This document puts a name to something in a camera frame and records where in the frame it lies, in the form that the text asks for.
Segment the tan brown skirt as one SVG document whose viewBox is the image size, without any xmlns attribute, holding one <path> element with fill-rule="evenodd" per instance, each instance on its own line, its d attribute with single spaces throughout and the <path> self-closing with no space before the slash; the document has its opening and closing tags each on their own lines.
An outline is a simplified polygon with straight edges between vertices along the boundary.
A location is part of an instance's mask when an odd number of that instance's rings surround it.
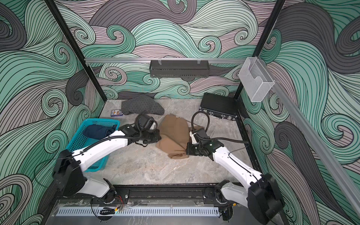
<svg viewBox="0 0 360 225">
<path fill-rule="evenodd" d="M 167 154 L 170 159 L 186 159 L 187 144 L 190 142 L 188 122 L 172 114 L 166 115 L 159 127 L 161 139 L 156 147 Z"/>
</svg>

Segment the blue denim skirt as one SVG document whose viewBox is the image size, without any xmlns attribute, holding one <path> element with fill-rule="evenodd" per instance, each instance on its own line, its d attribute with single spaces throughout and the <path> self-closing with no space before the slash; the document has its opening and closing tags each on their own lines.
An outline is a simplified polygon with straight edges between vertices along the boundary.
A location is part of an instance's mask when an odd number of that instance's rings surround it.
<svg viewBox="0 0 360 225">
<path fill-rule="evenodd" d="M 89 125 L 85 128 L 82 134 L 87 138 L 101 140 L 110 136 L 115 131 L 116 126 L 105 127 L 101 125 Z"/>
</svg>

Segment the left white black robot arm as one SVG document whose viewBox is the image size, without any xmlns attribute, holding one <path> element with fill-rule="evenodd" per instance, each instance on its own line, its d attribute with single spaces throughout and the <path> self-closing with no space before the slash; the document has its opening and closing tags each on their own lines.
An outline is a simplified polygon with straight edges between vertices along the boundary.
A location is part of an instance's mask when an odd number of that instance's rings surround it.
<svg viewBox="0 0 360 225">
<path fill-rule="evenodd" d="M 120 127 L 94 144 L 74 152 L 69 150 L 60 152 L 55 159 L 52 172 L 56 187 L 63 197 L 85 194 L 110 204 L 117 197 L 117 191 L 111 182 L 107 179 L 100 181 L 87 178 L 84 172 L 96 161 L 116 150 L 133 143 L 146 147 L 150 143 L 157 143 L 160 139 L 156 120 L 146 114 L 140 114 L 133 124 Z"/>
</svg>

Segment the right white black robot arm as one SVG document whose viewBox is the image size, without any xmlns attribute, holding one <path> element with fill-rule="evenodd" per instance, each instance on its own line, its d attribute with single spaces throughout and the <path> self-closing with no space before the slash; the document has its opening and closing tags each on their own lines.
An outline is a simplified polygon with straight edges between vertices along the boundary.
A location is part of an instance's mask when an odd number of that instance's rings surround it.
<svg viewBox="0 0 360 225">
<path fill-rule="evenodd" d="M 214 188 L 214 197 L 221 204 L 219 211 L 223 220 L 229 221 L 233 216 L 233 208 L 241 205 L 248 208 L 260 224 L 276 224 L 274 218 L 285 206 L 276 179 L 269 173 L 263 174 L 249 167 L 223 144 L 223 141 L 230 141 L 248 145 L 247 141 L 225 137 L 210 138 L 206 133 L 207 128 L 195 128 L 194 119 L 198 114 L 200 112 L 195 112 L 191 118 L 190 141 L 186 154 L 210 158 L 240 182 L 236 185 L 229 180 L 223 180 Z"/>
</svg>

